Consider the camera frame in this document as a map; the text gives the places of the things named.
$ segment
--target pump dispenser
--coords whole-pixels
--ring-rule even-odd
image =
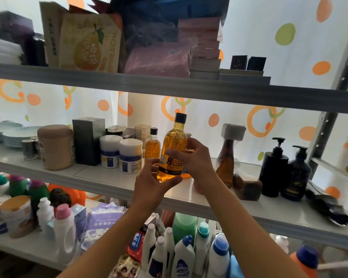
[[[288,164],[289,178],[281,189],[281,196],[292,201],[300,201],[304,196],[312,169],[304,162],[307,158],[308,148],[298,145],[293,145],[293,147],[299,148],[299,151],[295,155],[295,160]]]
[[[288,180],[287,169],[289,158],[283,155],[281,144],[285,140],[282,137],[274,137],[278,141],[272,152],[266,152],[263,159],[259,180],[262,182],[262,194],[268,197],[277,197],[283,185]]]

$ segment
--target forearm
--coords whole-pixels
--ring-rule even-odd
[[[216,174],[201,182],[204,195],[246,278],[306,278]]]
[[[132,206],[81,257],[58,278],[107,278],[119,257],[125,252],[135,233],[148,218],[146,212]]]

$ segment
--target brown jar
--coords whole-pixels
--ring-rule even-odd
[[[75,160],[73,130],[66,125],[48,125],[37,130],[41,159],[48,170],[71,166]]]

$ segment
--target person's left hand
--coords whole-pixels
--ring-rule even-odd
[[[182,181],[181,176],[175,176],[165,182],[159,182],[153,176],[153,164],[157,164],[159,161],[159,158],[149,159],[135,179],[132,206],[138,207],[147,216],[156,210],[165,193]]]

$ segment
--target person's right hand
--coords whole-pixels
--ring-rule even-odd
[[[209,174],[215,173],[209,154],[209,148],[198,140],[189,137],[187,149],[193,149],[194,151],[187,150],[186,152],[181,152],[175,149],[166,149],[165,153],[181,161],[184,169],[198,182],[201,181],[202,178],[209,176]]]

